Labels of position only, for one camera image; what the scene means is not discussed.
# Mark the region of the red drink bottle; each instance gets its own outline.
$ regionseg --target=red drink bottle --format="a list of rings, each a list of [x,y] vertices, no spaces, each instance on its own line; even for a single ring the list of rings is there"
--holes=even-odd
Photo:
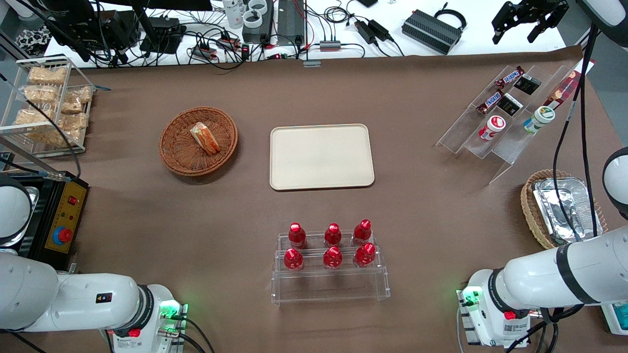
[[[354,265],[356,267],[366,267],[375,260],[375,245],[368,242],[358,247],[354,255]]]
[[[363,220],[354,229],[354,234],[351,237],[351,244],[354,246],[364,245],[369,242],[371,238],[371,222],[368,219]]]
[[[325,231],[325,246],[339,246],[342,234],[340,233],[340,227],[336,223],[329,225],[329,228]]]
[[[301,271],[303,269],[303,255],[298,250],[288,249],[286,250],[286,256],[283,258],[283,264],[290,271]]]
[[[335,269],[342,264],[342,253],[337,246],[332,246],[323,254],[323,265],[327,269]]]
[[[290,246],[295,249],[307,249],[308,247],[308,241],[305,237],[305,231],[297,222],[294,222],[290,225],[290,231],[288,231],[288,239],[290,240]]]

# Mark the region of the round wicker basket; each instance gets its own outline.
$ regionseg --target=round wicker basket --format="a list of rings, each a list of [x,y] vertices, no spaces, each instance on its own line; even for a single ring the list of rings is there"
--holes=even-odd
[[[194,140],[190,128],[204,123],[211,131],[220,152],[209,155]],[[159,154],[172,172],[187,177],[209,174],[220,168],[236,149],[237,128],[227,113],[210,107],[198,107],[174,118],[161,133]]]
[[[565,173],[563,171],[556,171],[556,176],[558,178],[566,178],[570,177],[569,173]],[[543,220],[543,216],[541,215],[541,211],[539,207],[536,205],[536,199],[534,198],[534,194],[532,193],[532,183],[540,179],[547,179],[553,177],[552,169],[545,169],[541,171],[537,171],[532,174],[532,176],[528,179],[528,181],[523,185],[521,189],[521,208],[523,209],[523,214],[526,216],[526,222],[528,223],[528,227],[532,234],[536,238],[536,240],[545,248],[551,249],[553,247],[557,247],[558,245],[552,241],[550,234],[545,228],[545,221]],[[609,231],[606,220],[600,211],[600,206],[593,199],[595,204],[595,211],[597,212],[597,217],[600,219],[600,224],[602,225],[602,231],[606,233]]]

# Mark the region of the white tape roll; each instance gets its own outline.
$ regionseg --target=white tape roll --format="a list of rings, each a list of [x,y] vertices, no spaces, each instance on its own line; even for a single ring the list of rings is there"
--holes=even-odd
[[[268,11],[266,0],[249,0],[249,10],[257,11],[260,16],[265,14]]]
[[[248,28],[257,28],[262,25],[262,14],[255,10],[248,10],[242,15],[242,19],[244,20],[244,26]]]

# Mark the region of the red button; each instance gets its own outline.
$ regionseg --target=red button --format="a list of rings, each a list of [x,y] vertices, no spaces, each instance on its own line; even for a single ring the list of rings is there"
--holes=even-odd
[[[59,232],[59,241],[68,242],[72,240],[72,231],[70,229],[62,229]]]

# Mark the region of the white table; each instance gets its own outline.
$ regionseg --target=white table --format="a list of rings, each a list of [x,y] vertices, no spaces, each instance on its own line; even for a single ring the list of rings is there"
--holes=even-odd
[[[494,45],[492,42],[492,37],[494,34],[493,27],[491,25],[491,21],[495,14],[497,14],[498,10],[504,4],[505,0],[482,0],[482,1],[469,1],[469,0],[449,0],[449,5],[447,8],[457,10],[461,12],[467,19],[467,27],[464,29],[462,37],[458,44],[456,44],[449,55],[468,55],[468,54],[488,54],[488,53],[510,53],[510,52],[548,52],[551,50],[564,48],[565,42],[560,36],[558,30],[556,28],[549,29],[545,31],[542,35],[539,35],[534,43],[528,43],[527,36],[530,31],[534,28],[535,24],[522,24],[518,27],[515,27],[504,35],[501,42],[498,45]],[[402,34],[401,26],[406,18],[410,17],[412,14],[412,10],[420,9],[423,12],[434,14],[436,11],[442,8],[444,4],[444,0],[442,1],[434,1],[434,0],[397,0],[394,4],[389,4],[388,0],[380,0],[377,4],[373,5],[371,8],[365,8],[357,1],[353,1],[349,5],[349,11],[351,13],[355,13],[356,15],[366,17],[368,19],[374,19],[384,27],[386,27],[392,37],[397,41],[399,46],[402,48],[405,55],[441,55],[440,53],[428,48],[427,46],[418,43],[412,38]],[[222,2],[213,1],[212,3],[217,4],[222,7]],[[343,7],[346,8],[346,1],[343,1]],[[117,10],[128,10],[129,7],[125,6],[116,6],[110,5],[106,3],[102,3],[103,7],[106,9],[117,9]],[[310,1],[309,3],[312,10],[317,13],[322,14],[324,10],[330,6],[337,6],[338,0],[316,0]],[[160,13],[163,13],[162,10],[152,10],[149,9],[146,11],[149,16],[159,16]],[[194,12],[198,18],[209,18],[212,13],[196,13]],[[277,18],[277,10],[275,8],[275,19]],[[168,16],[171,18],[179,18],[182,24],[192,22],[188,17],[185,17],[185,13],[183,11],[169,11],[167,12]],[[220,18],[219,14],[215,13],[213,15],[213,19]],[[460,23],[458,19],[451,15],[443,15],[439,16],[439,19],[442,19],[444,22],[451,24],[454,27],[459,27]],[[314,43],[318,43],[320,40],[323,40],[323,28],[321,27],[318,19],[314,16],[308,15],[309,24],[308,25],[308,38],[311,41],[312,33],[314,33]],[[226,27],[228,30],[240,35],[240,30],[233,30],[229,28],[229,24],[227,22],[227,18],[224,18],[219,25]],[[329,27],[325,22],[323,22],[323,27],[326,28],[327,32],[327,40],[330,40]],[[205,32],[210,27],[206,27],[202,24],[188,24],[188,31],[199,31]],[[341,41],[342,43],[358,43],[365,47],[366,57],[383,57],[384,55],[377,50],[374,45],[366,45],[360,34],[358,34],[355,26],[350,25],[348,27],[345,26],[345,23],[339,23],[335,25],[337,30],[336,39]],[[273,37],[271,43],[276,41],[276,37]],[[189,61],[188,56],[188,48],[193,47],[196,44],[196,40],[192,36],[184,36],[179,49],[177,51],[177,55],[181,64],[187,64]],[[394,46],[390,41],[386,41],[380,44],[380,47],[391,56],[399,56],[398,49]],[[313,59],[326,59],[326,58],[355,58],[360,57],[362,55],[362,49],[357,46],[344,46],[344,49],[339,52],[321,52],[316,49],[315,46],[309,52],[308,58],[310,60]],[[136,58],[134,53],[140,55],[139,45],[136,45],[132,51],[127,51],[127,55],[129,56],[129,61]],[[295,49],[292,46],[284,46],[280,48],[273,48],[265,50],[266,56],[272,55],[275,53],[287,53],[294,54]],[[77,66],[81,68],[89,68],[95,67],[94,62],[83,62],[80,57],[73,52],[67,46],[60,46],[55,39],[53,38],[46,49],[46,55],[54,55],[54,54],[64,54],[72,61],[77,64]],[[257,60],[259,55],[259,51],[252,53],[253,60]],[[218,56],[220,58],[220,62],[225,62],[224,52],[219,50]],[[157,54],[151,53],[150,56],[146,59],[147,62],[153,62]],[[144,60],[136,60],[131,65],[133,66],[141,66],[144,63]],[[201,63],[196,60],[192,60],[192,63]],[[158,62],[159,65],[176,65],[175,55],[163,54]]]

